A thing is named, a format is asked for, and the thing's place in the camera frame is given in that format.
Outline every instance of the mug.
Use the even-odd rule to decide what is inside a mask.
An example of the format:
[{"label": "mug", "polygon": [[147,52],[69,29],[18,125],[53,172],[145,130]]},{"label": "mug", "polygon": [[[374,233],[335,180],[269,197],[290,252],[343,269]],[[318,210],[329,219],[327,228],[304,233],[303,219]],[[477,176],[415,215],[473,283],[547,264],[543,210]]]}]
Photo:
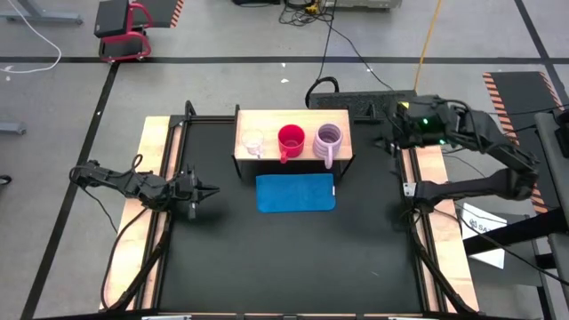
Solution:
[{"label": "mug", "polygon": [[281,151],[281,164],[289,158],[300,156],[304,149],[304,131],[296,124],[288,124],[278,132],[278,149]]},{"label": "mug", "polygon": [[342,138],[341,130],[335,124],[325,124],[318,128],[312,150],[316,156],[324,159],[326,169],[332,168],[332,161],[340,151]]}]

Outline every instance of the red stool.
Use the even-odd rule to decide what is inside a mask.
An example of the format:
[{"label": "red stool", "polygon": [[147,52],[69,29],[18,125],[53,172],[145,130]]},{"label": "red stool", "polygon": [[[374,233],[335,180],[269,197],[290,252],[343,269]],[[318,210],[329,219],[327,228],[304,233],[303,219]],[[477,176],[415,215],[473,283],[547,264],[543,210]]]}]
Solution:
[{"label": "red stool", "polygon": [[[147,23],[134,26],[134,10],[141,10]],[[94,35],[100,39],[99,56],[107,62],[133,60],[150,55],[152,49],[146,28],[152,27],[152,17],[142,4],[128,0],[108,0],[99,3]]]}]

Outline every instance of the white sign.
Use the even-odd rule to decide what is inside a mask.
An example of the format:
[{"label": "white sign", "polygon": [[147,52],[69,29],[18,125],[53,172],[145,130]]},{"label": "white sign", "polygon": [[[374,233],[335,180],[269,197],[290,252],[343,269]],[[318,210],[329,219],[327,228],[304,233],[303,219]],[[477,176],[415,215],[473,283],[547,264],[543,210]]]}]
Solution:
[{"label": "white sign", "polygon": [[[508,225],[506,220],[480,210],[470,204],[464,204],[462,207],[462,240],[477,236],[476,232],[464,224],[465,221],[481,234]],[[495,266],[496,268],[504,269],[504,251],[502,249],[473,254],[470,257]]]}]

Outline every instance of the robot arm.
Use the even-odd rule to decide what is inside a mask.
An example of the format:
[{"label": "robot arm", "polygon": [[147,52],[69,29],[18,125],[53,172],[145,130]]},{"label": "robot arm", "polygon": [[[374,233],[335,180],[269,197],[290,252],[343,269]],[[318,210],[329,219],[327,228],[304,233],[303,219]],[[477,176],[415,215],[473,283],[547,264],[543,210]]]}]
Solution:
[{"label": "robot arm", "polygon": [[220,191],[215,186],[202,184],[195,171],[189,168],[169,181],[152,172],[136,172],[134,169],[141,161],[142,155],[137,155],[131,170],[121,173],[90,160],[73,168],[69,178],[80,188],[112,188],[124,197],[139,199],[145,208],[183,214],[190,220],[196,217],[197,206],[202,200]]},{"label": "robot arm", "polygon": [[400,148],[425,147],[450,143],[472,151],[487,153],[506,165],[490,177],[436,184],[431,181],[405,183],[404,193],[423,210],[432,211],[444,199],[496,195],[524,200],[531,196],[537,180],[538,161],[506,138],[492,118],[472,110],[464,102],[420,96],[399,103],[386,124],[384,138]]}]

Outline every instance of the wooden platform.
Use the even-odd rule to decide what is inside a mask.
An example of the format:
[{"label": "wooden platform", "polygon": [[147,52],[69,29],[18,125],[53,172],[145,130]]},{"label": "wooden platform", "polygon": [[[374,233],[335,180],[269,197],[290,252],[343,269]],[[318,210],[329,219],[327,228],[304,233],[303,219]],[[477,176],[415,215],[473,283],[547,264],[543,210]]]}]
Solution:
[{"label": "wooden platform", "polygon": [[[323,124],[336,124],[343,133],[340,151],[335,160],[352,158],[352,139],[349,132],[347,110],[239,110],[237,113],[235,159],[236,160],[280,160],[278,149],[278,131],[287,124],[296,124],[305,133],[304,149],[300,156],[289,160],[319,160],[314,155],[312,143],[317,130]],[[263,133],[263,154],[260,159],[247,152],[241,143],[241,136],[246,130],[259,130]]]},{"label": "wooden platform", "polygon": [[[162,163],[162,154],[164,153],[166,134],[168,133],[169,120],[169,116],[147,117],[139,146],[139,153],[144,155],[143,163],[139,167],[141,170],[154,170],[155,172],[159,172],[160,164]],[[168,159],[166,163],[168,169],[166,173],[167,179],[170,179],[173,175],[175,159],[178,156],[177,151],[180,143],[180,133],[181,127],[177,126],[173,131],[172,153],[170,154],[170,159]],[[432,180],[437,183],[447,181],[445,162],[443,160],[440,147],[417,148],[416,152],[419,165],[418,169],[424,180]],[[413,166],[411,165],[408,150],[403,151],[403,160],[407,180],[411,182],[413,181]],[[123,228],[124,225],[140,211],[140,208],[140,202],[138,200],[126,201],[123,217],[121,219],[121,228]],[[436,208],[442,212],[455,214],[452,200],[444,200],[437,205]],[[471,308],[478,310],[477,296],[470,277],[469,264],[462,244],[459,223],[457,223],[456,220],[444,216],[443,214],[430,214],[429,219],[435,247],[437,249],[437,260],[441,271],[464,301]],[[116,248],[112,267],[108,275],[107,285],[105,287],[105,296],[108,304],[114,303],[120,297],[124,289],[126,289],[128,284],[139,271],[141,258],[147,242],[149,222],[150,212],[147,212],[124,233],[123,238],[119,242],[119,245]],[[163,225],[164,212],[162,212],[161,217],[159,218],[154,243],[156,243],[157,239],[160,237]],[[418,223],[418,228],[420,230],[419,234],[421,241],[424,243],[424,233],[422,231],[425,226],[423,226],[420,221]],[[424,265],[423,271],[425,273],[424,280],[427,287],[429,309],[431,311],[438,311],[437,296],[435,294],[433,278]],[[150,275],[148,275],[146,290],[142,297],[143,308],[152,307],[151,301],[156,289],[155,282],[156,265]],[[448,300],[445,302],[449,311],[453,312],[453,307],[450,305]]]}]

